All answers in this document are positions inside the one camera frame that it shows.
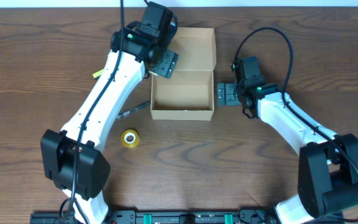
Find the brown cardboard box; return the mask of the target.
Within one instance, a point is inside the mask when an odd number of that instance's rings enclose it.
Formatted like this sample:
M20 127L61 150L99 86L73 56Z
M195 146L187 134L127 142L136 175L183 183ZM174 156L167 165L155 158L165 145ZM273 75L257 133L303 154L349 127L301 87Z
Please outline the brown cardboard box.
M180 27L168 49L178 54L178 60L170 78L152 78L152 118L211 120L214 114L216 66L214 29Z

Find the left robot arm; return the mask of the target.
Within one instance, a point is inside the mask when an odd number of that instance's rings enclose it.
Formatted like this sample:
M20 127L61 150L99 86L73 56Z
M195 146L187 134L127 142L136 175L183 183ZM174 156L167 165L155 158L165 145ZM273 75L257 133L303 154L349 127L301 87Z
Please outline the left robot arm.
M111 37L101 76L75 115L59 132L46 130L40 149L46 178L67 194L57 222L103 223L109 208L103 188L111 167L105 143L123 104L145 78L170 78L178 54L168 45L177 33L176 15L149 1L141 21L124 22Z

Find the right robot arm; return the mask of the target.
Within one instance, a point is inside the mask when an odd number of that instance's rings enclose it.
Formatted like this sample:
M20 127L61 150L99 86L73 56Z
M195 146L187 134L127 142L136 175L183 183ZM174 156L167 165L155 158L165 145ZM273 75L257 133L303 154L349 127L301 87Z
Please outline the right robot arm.
M273 127L299 156L298 192L275 206L277 221L350 222L340 214L358 206L358 139L320 125L276 83L267 84L257 57L237 58L231 69L236 80L218 85L219 105L241 105L249 119Z

